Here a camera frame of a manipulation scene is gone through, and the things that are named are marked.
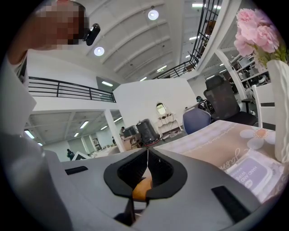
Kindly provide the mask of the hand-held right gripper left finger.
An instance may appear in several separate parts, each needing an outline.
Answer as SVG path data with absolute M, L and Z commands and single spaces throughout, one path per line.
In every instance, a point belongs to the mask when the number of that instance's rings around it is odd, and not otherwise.
M 102 212 L 131 226 L 135 222 L 132 192 L 147 168 L 148 150 L 122 152 L 111 156 L 63 162 L 76 189 Z

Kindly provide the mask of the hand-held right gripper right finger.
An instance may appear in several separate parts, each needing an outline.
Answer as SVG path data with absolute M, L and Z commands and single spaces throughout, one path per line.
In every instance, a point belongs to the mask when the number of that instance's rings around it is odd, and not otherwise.
M 261 203 L 218 167 L 170 151 L 148 149 L 153 187 L 136 229 L 225 229 Z

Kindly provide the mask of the orange object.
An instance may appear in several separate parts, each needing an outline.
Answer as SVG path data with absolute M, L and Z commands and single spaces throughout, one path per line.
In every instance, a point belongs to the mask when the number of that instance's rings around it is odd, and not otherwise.
M 142 177 L 143 179 L 132 192 L 132 197 L 135 200 L 146 200 L 147 191 L 152 189 L 152 176 L 148 168 L 145 170 Z

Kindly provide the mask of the black round bin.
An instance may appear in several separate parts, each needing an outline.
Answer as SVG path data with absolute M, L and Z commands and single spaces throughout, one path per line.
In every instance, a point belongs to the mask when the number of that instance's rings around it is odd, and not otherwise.
M 144 119 L 136 125 L 144 145 L 151 145 L 159 140 L 159 134 L 155 132 L 149 119 Z

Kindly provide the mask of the white vanity table with mirror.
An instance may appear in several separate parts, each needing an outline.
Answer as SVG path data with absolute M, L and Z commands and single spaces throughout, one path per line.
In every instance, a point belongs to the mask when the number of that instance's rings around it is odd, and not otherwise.
M 166 133 L 170 133 L 177 127 L 180 131 L 183 131 L 178 116 L 175 113 L 172 113 L 164 103 L 158 102 L 156 104 L 156 110 L 158 120 L 155 122 L 155 126 L 160 137 L 163 137 Z

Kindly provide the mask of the floral pastel tablecloth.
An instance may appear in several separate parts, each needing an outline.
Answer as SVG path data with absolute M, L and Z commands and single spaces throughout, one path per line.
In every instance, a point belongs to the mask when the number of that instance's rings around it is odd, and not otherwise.
M 250 149 L 276 160 L 275 131 L 223 120 L 156 148 L 208 162 L 223 171 L 233 165 L 234 157 Z M 289 163 L 283 164 L 289 173 Z

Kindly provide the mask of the blue office chair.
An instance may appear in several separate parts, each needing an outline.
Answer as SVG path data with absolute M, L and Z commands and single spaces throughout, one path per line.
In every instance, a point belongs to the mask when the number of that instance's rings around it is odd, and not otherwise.
M 199 108 L 185 112 L 182 118 L 183 128 L 187 134 L 199 131 L 211 123 L 210 113 Z

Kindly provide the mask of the long black balcony railing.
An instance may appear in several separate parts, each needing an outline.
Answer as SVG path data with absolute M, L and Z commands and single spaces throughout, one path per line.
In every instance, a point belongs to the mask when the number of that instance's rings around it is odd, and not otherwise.
M 113 93 L 66 81 L 29 77 L 29 93 L 33 97 L 61 97 L 115 103 Z

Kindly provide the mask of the purple wet wipes packet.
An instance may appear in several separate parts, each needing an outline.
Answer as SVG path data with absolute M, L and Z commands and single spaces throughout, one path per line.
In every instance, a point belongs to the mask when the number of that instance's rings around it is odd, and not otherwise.
M 288 167 L 260 152 L 250 149 L 233 160 L 225 172 L 249 189 L 260 203 L 282 193 L 288 183 Z

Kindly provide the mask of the person's white shirt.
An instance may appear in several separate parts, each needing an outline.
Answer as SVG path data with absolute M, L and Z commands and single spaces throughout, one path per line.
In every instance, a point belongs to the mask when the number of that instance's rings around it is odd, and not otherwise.
M 0 68 L 0 134 L 22 134 L 36 101 L 28 92 L 27 56 L 18 64 L 8 57 Z

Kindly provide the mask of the black mesh office chair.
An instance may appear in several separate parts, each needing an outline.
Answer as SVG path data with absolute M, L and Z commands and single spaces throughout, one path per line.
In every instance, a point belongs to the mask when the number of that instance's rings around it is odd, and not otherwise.
M 229 81 L 217 75 L 205 81 L 204 96 L 212 104 L 214 114 L 212 118 L 244 125 L 254 125 L 257 122 L 255 115 L 249 113 L 249 99 L 242 100 L 246 104 L 246 111 L 241 108 L 235 98 Z

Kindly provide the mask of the white ribbed vase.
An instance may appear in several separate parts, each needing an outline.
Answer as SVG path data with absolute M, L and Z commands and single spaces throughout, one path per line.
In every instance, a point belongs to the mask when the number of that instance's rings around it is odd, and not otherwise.
M 289 162 L 289 65 L 279 60 L 267 63 L 275 101 L 275 158 Z

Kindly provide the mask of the white shelf rack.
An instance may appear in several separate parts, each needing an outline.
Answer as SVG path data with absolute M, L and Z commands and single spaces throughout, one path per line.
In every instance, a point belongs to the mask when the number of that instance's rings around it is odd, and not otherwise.
M 265 69 L 260 71 L 256 67 L 253 55 L 245 57 L 239 56 L 238 59 L 233 62 L 233 67 L 245 91 L 251 89 L 253 85 L 258 87 L 270 83 L 269 72 Z

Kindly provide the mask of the curved black balcony railing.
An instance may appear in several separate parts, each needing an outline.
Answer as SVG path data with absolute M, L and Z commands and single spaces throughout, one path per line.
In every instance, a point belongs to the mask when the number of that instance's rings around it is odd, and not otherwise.
M 212 35 L 223 0 L 185 0 L 180 62 L 156 79 L 177 78 L 195 69 Z

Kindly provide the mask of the pink flower bunch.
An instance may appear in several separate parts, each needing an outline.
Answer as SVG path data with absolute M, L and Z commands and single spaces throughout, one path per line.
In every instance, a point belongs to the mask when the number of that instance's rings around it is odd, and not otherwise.
M 265 70 L 271 60 L 289 62 L 289 49 L 275 25 L 262 10 L 240 9 L 236 19 L 234 46 L 241 56 L 252 55 L 259 71 Z

